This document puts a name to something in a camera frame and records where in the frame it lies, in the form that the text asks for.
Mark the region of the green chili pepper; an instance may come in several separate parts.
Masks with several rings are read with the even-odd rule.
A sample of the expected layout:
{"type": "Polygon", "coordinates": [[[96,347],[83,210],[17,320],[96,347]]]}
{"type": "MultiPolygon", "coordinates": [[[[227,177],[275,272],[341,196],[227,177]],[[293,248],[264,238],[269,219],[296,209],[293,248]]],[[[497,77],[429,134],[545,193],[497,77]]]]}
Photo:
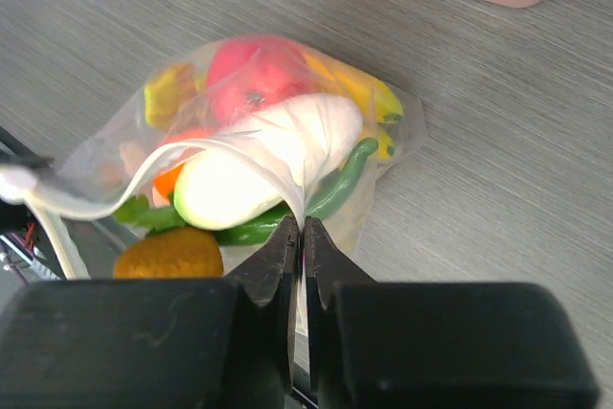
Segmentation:
{"type": "MultiPolygon", "coordinates": [[[[318,191],[310,199],[306,214],[321,220],[335,214],[349,199],[361,179],[367,161],[378,150],[378,140],[367,137],[358,142],[341,170],[335,170],[324,178],[318,191]]],[[[264,243],[277,228],[279,222],[291,214],[289,207],[280,203],[260,216],[239,226],[214,231],[221,246],[247,246],[264,243]]]]}

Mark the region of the yellow banana bunch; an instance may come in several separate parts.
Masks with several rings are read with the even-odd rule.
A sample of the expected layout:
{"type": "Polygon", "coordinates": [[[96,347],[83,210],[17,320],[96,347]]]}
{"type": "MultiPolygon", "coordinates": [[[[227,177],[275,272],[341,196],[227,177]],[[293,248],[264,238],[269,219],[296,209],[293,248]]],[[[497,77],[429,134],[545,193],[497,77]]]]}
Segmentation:
{"type": "MultiPolygon", "coordinates": [[[[379,141],[378,160],[390,161],[396,153],[396,142],[383,128],[400,122],[404,116],[401,102],[383,81],[348,64],[298,47],[303,55],[314,89],[348,95],[365,115],[375,115],[380,125],[375,131],[379,141]]],[[[182,104],[204,95],[206,71],[198,71],[191,63],[179,63],[160,72],[144,88],[145,119],[159,129],[170,127],[171,119],[182,104]]]]}

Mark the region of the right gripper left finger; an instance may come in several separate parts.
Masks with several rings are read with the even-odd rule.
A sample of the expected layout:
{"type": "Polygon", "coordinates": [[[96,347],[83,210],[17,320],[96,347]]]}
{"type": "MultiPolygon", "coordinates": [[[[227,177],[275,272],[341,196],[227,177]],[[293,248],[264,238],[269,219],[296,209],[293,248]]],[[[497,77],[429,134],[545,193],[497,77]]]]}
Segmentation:
{"type": "Polygon", "coordinates": [[[281,408],[301,230],[219,279],[40,282],[1,316],[5,408],[281,408]]]}

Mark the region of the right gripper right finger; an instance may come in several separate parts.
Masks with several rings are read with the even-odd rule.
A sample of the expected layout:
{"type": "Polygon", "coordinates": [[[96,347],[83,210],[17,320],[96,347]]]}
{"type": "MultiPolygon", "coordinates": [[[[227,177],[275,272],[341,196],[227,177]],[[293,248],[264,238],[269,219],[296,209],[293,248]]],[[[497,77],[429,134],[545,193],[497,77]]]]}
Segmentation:
{"type": "Polygon", "coordinates": [[[323,408],[593,408],[601,390],[538,284],[378,282],[306,220],[310,385],[323,408]]]}

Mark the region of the white radish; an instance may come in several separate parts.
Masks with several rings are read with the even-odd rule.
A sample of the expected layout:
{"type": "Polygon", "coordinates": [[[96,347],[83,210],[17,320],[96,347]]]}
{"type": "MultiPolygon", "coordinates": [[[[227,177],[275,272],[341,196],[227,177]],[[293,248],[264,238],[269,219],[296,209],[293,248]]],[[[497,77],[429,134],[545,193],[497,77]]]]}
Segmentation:
{"type": "Polygon", "coordinates": [[[316,93],[293,97],[252,112],[200,139],[164,144],[142,165],[182,161],[165,208],[151,208],[141,196],[129,198],[114,217],[121,223],[162,230],[187,223],[221,231],[285,202],[303,216],[307,191],[351,153],[363,116],[346,97],[316,93]]]}

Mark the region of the brown kiwi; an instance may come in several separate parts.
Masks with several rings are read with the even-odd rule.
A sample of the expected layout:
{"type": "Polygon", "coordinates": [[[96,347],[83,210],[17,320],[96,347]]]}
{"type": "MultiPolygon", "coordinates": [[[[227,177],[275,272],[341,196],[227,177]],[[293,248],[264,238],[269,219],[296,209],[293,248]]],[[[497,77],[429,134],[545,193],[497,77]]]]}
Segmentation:
{"type": "Polygon", "coordinates": [[[116,259],[115,279],[220,278],[224,265],[215,237],[181,227],[146,237],[116,259]]]}

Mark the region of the red apple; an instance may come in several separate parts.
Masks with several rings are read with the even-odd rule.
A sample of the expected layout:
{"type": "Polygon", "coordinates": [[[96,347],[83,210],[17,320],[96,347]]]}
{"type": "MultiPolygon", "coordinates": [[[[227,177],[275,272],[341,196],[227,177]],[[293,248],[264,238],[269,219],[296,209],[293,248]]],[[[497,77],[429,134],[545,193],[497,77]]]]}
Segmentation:
{"type": "Polygon", "coordinates": [[[224,125],[313,89],[298,46],[272,35],[225,40],[211,61],[205,85],[211,111],[224,125]]]}

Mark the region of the clear polka dot zip bag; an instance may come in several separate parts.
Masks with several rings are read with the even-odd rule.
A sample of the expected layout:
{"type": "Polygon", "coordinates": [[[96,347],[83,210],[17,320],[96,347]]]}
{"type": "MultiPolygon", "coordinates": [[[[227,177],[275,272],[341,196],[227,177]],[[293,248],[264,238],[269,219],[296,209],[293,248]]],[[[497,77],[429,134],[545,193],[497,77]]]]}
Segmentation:
{"type": "Polygon", "coordinates": [[[285,216],[323,221],[355,251],[376,180],[426,137],[419,100],[301,43],[247,34],[155,72],[56,160],[9,150],[1,200],[24,208],[69,279],[88,279],[72,221],[107,217],[137,238],[210,233],[227,265],[285,216]]]}

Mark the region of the orange fruit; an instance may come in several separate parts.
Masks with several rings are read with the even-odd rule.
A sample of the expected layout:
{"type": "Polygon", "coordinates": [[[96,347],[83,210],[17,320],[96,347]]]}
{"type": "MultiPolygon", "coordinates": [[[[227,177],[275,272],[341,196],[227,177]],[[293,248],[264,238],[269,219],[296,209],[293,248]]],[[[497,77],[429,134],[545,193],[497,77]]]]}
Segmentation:
{"type": "MultiPolygon", "coordinates": [[[[215,127],[194,127],[184,132],[168,136],[163,142],[163,145],[190,139],[206,138],[215,133],[215,127]]],[[[170,204],[170,193],[174,191],[176,180],[182,170],[183,164],[178,164],[172,169],[163,171],[153,179],[151,198],[155,207],[162,207],[170,204]]]]}

